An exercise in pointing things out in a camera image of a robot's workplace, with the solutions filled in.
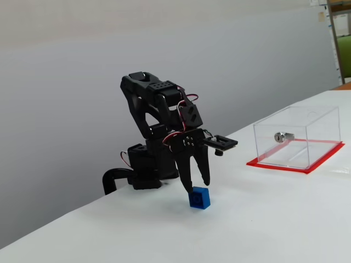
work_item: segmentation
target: transparent box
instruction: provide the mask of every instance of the transparent box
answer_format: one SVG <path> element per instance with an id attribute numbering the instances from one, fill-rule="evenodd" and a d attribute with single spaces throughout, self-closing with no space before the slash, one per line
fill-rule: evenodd
<path id="1" fill-rule="evenodd" d="M 342 143 L 338 107 L 287 107 L 253 128 L 259 164 L 309 169 Z"/>

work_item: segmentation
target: white table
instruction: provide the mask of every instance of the white table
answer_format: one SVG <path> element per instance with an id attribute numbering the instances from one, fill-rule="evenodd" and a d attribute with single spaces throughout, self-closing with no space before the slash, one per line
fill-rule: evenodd
<path id="1" fill-rule="evenodd" d="M 180 180 L 120 189 L 0 250 L 1 263 L 351 262 L 351 91 L 296 105 L 338 105 L 346 146 L 309 175 L 246 166 L 252 126 L 237 148 L 210 153 L 211 206 L 189 207 Z M 192 163 L 194 186 L 204 187 Z"/>

